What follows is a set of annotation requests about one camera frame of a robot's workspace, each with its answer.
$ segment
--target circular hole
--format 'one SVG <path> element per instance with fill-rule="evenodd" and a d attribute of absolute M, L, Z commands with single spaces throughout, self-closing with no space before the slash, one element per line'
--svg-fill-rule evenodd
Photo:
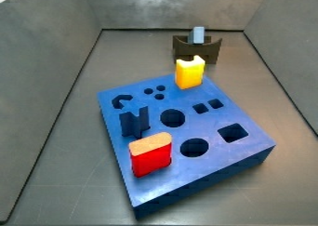
<path fill-rule="evenodd" d="M 165 86 L 158 86 L 157 89 L 158 89 L 159 91 L 165 91 L 165 90 L 166 90 L 166 87 L 165 87 Z"/>
<path fill-rule="evenodd" d="M 155 97 L 158 100 L 163 100 L 163 99 L 165 99 L 165 95 L 163 95 L 163 94 L 157 94 L 154 97 Z"/>
<path fill-rule="evenodd" d="M 166 126 L 178 127 L 185 123 L 186 116 L 181 111 L 170 109 L 163 111 L 161 120 Z"/>
<path fill-rule="evenodd" d="M 198 157 L 203 155 L 209 150 L 209 143 L 203 139 L 191 139 L 187 140 L 182 147 L 181 147 L 181 152 L 183 156 L 187 157 Z"/>
<path fill-rule="evenodd" d="M 153 89 L 151 88 L 147 88 L 146 90 L 145 90 L 145 93 L 147 94 L 147 95 L 150 95 L 150 94 L 153 94 Z"/>

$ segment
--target blue shape sorter board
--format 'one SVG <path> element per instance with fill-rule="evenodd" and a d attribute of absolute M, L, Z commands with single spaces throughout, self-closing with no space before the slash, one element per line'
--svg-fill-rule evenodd
<path fill-rule="evenodd" d="M 262 163 L 276 145 L 206 76 L 199 86 L 185 90 L 174 78 L 170 74 L 98 93 L 137 218 Z M 129 149 L 135 137 L 122 136 L 119 115 L 133 112 L 138 116 L 146 106 L 150 129 L 142 138 L 159 132 L 171 134 L 171 164 L 137 178 Z"/>

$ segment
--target yellow block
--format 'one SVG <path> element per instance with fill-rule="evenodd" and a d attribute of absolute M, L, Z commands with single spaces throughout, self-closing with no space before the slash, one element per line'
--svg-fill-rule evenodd
<path fill-rule="evenodd" d="M 175 84 L 181 89 L 199 86 L 203 82 L 205 60 L 197 55 L 193 61 L 177 60 Z"/>

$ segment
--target small square hole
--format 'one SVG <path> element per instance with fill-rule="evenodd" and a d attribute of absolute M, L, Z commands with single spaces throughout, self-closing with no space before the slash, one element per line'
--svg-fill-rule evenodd
<path fill-rule="evenodd" d="M 214 109 L 219 109 L 221 107 L 223 107 L 223 104 L 218 99 L 209 101 L 209 104 L 211 105 Z"/>
<path fill-rule="evenodd" d="M 249 136 L 249 133 L 246 132 L 246 130 L 240 124 L 233 124 L 231 126 L 226 126 L 221 128 L 218 132 L 221 133 L 221 136 L 223 137 L 227 143 L 241 140 L 242 138 Z"/>
<path fill-rule="evenodd" d="M 194 105 L 193 108 L 198 114 L 209 112 L 206 106 L 202 103 Z"/>

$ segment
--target container wall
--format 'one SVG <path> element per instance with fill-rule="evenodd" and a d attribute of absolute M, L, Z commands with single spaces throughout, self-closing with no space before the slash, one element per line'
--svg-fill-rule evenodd
<path fill-rule="evenodd" d="M 105 29 L 244 30 L 262 0 L 89 0 Z"/>
<path fill-rule="evenodd" d="M 266 0 L 245 33 L 318 134 L 317 10 L 318 0 Z"/>
<path fill-rule="evenodd" d="M 0 4 L 0 222 L 15 206 L 99 32 L 86 0 Z"/>

